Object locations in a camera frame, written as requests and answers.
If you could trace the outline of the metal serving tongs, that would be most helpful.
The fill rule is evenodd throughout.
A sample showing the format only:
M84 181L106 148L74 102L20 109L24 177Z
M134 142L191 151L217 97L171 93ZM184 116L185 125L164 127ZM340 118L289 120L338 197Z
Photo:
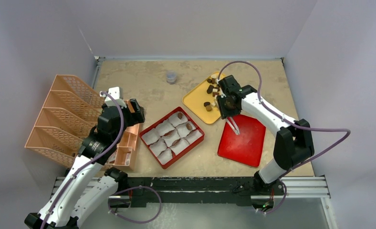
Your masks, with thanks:
M236 122L234 121L233 117L227 117L226 123L230 126L230 128L236 135L240 134L240 129L238 125L236 124Z

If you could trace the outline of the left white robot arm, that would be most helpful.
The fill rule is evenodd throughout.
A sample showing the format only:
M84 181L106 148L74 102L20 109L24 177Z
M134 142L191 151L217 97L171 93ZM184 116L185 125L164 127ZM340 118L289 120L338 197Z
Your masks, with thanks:
M31 229L79 229L100 202L111 194L124 194L128 175L111 167L98 185L88 184L115 152L128 127L145 121L144 108L136 99L129 104L103 104L97 124L82 141L75 161L49 202L37 213L29 213L24 223Z

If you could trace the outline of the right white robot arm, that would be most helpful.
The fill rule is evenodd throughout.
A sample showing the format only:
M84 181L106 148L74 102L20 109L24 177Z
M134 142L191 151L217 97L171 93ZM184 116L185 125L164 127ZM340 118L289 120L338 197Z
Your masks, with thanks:
M222 92L216 97L220 116L236 134L240 131L232 118L245 111L275 137L272 160L254 174L253 187L257 193L267 193L276 180L314 155L310 124L305 119L295 120L275 107L267 108L268 102L254 87L240 86L232 75L219 80L218 86Z

